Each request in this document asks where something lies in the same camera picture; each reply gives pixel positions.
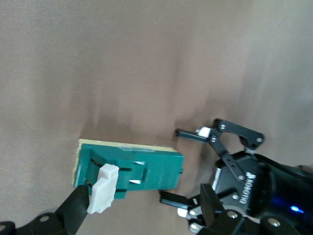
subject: white plastic piece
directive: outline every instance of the white plastic piece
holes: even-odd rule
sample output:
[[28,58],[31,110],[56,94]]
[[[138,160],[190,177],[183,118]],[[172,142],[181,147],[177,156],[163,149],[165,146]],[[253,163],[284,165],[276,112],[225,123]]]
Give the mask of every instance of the white plastic piece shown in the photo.
[[98,181],[92,186],[92,195],[87,212],[102,213],[106,208],[111,207],[116,190],[119,167],[104,164],[99,170]]
[[205,138],[209,138],[211,132],[211,128],[208,128],[206,126],[202,126],[197,130],[198,136],[202,136]]
[[188,210],[182,209],[182,208],[178,208],[178,209],[177,209],[177,214],[178,214],[180,217],[186,218],[186,217],[187,217],[187,214],[188,214]]

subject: robotic arm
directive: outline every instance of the robotic arm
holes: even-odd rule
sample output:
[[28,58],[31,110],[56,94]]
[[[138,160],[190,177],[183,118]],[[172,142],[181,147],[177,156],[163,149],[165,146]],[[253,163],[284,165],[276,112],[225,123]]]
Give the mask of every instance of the robotic arm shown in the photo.
[[[223,132],[239,136],[245,150],[229,154],[219,140]],[[261,133],[216,119],[196,133],[177,136],[209,143],[220,156],[212,185],[201,185],[191,199],[162,191],[160,202],[185,211],[189,230],[201,235],[313,234],[313,176],[256,154]]]

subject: white plastic clip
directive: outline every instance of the white plastic clip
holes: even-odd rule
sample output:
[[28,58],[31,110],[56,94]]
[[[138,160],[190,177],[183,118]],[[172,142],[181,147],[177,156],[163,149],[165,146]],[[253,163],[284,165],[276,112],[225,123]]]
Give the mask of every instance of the white plastic clip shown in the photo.
[[87,212],[102,213],[106,208],[111,207],[116,190],[119,167],[104,164],[99,170],[98,180],[92,186],[92,195]]
[[197,134],[198,136],[202,136],[202,137],[205,137],[205,138],[209,138],[210,136],[210,133],[211,133],[211,128],[208,128],[206,126],[202,126],[200,127],[198,130],[197,130]]

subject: green object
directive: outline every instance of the green object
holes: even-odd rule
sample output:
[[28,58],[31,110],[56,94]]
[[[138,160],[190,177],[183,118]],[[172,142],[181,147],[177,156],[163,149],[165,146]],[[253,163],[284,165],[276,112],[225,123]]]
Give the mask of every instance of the green object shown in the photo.
[[115,199],[129,190],[176,188],[182,174],[183,155],[170,147],[80,140],[74,169],[74,186],[96,183],[104,164],[119,167]]

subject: black metal bracket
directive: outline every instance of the black metal bracket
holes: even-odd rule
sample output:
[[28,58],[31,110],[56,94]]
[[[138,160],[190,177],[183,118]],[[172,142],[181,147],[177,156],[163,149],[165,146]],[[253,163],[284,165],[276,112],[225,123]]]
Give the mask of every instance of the black metal bracket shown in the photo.
[[55,213],[44,213],[15,228],[14,222],[0,222],[0,235],[75,235],[87,216],[87,186],[78,186]]
[[211,130],[208,137],[200,136],[198,133],[185,131],[182,129],[177,129],[176,134],[179,137],[193,141],[209,143],[226,164],[233,176],[238,181],[243,181],[246,178],[244,169],[239,166],[232,155],[226,150],[219,137],[224,132],[235,134],[239,136],[241,144],[246,149],[255,150],[264,141],[264,135],[222,119],[215,119],[210,129]]

